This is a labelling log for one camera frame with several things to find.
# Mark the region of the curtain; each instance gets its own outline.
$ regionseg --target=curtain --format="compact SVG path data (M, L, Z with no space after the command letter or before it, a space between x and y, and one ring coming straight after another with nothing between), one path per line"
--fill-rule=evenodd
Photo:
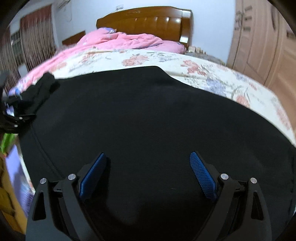
M51 8L51 5L45 6L20 20L22 51L28 71L55 53Z
M0 71L8 70L9 76L5 84L4 90L6 93L14 87L20 79L15 56L11 48L10 30L7 28L0 41Z

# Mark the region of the wooden wardrobe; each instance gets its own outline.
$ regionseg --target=wooden wardrobe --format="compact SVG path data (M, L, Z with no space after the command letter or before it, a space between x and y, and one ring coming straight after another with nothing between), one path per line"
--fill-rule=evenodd
M296 38L267 0L236 0L227 66L271 89L296 134Z

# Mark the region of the black clamp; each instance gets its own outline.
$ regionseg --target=black clamp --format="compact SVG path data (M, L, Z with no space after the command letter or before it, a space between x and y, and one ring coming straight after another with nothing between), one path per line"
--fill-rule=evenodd
M70 174L62 181L40 180L28 217L27 241L103 241L83 202L95 190L107 159L101 153L77 175ZM197 152L190 155L190 165L205 196L215 202L193 240L271 241L267 206L255 178L233 180L205 163Z
M35 118L35 114L11 116L7 113L7 98L3 98L3 90L7 80L9 72L6 71L0 74L0 130L5 133L19 133L21 128L32 119Z

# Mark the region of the air conditioner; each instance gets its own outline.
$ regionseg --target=air conditioner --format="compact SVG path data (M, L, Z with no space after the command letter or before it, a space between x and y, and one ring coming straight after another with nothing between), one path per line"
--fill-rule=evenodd
M67 5L71 0L58 0L56 3L57 9L61 9L65 5Z

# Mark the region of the blue grip pad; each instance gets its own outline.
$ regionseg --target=blue grip pad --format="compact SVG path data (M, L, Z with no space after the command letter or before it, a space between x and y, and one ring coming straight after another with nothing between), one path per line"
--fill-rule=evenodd
M102 153L92 165L88 173L85 175L80 184L79 198L81 199L81 201L84 202L93 194L96 185L98 184L98 181L100 180L101 175L105 170L106 163L106 155Z
M218 198L218 195L216 193L216 183L195 152L192 152L190 154L190 166L206 198L209 198L212 201L215 201Z

